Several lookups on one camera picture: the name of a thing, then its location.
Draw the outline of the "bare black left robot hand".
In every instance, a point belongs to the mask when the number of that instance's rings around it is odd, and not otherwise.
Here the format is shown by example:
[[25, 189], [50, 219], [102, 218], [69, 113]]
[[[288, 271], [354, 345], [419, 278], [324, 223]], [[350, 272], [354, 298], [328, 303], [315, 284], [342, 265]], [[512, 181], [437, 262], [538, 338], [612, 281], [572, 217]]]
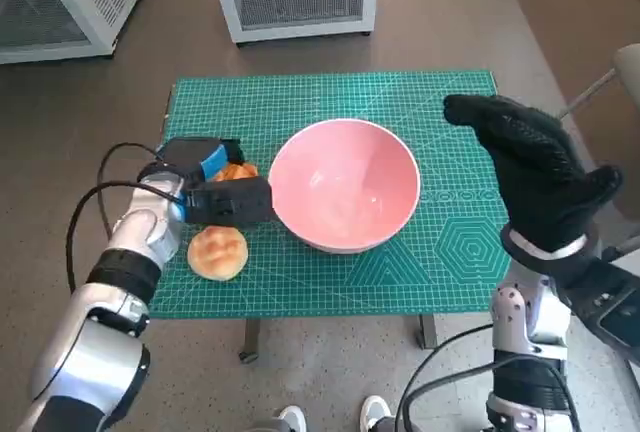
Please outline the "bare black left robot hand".
[[212, 179], [229, 164], [245, 162], [239, 139], [174, 137], [158, 150], [158, 155], [185, 179], [196, 182]]

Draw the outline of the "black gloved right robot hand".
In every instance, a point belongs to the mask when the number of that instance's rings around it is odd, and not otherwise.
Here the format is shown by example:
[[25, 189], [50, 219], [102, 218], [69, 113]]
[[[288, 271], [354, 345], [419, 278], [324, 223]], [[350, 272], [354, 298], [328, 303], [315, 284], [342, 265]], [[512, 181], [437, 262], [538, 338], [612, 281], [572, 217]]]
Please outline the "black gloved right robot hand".
[[491, 156], [511, 228], [542, 251], [582, 237], [622, 185], [615, 166], [586, 171], [560, 120], [539, 109], [499, 95], [448, 95], [443, 105]]

